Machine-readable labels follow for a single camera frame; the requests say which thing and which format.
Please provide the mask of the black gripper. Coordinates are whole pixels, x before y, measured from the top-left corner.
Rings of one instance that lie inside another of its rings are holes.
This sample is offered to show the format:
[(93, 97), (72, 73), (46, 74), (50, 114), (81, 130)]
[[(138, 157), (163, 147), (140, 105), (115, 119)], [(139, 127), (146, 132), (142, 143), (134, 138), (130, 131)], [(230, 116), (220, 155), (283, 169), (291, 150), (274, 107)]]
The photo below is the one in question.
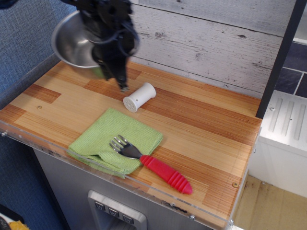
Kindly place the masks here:
[(93, 43), (92, 58), (99, 65), (103, 77), (115, 78), (121, 92), (129, 91), (126, 64), (138, 50), (138, 34), (131, 19), (116, 21), (110, 28), (97, 14), (81, 15), (87, 39)]

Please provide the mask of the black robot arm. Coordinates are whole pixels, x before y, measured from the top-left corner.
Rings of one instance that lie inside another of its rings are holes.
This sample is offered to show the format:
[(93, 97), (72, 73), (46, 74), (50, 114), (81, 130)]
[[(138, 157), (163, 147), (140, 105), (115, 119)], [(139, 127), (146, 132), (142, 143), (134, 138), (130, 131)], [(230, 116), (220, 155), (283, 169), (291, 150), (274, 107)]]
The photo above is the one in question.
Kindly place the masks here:
[(139, 49), (129, 0), (66, 0), (81, 14), (86, 38), (93, 44), (91, 55), (108, 80), (116, 79), (122, 92), (128, 91), (126, 64)]

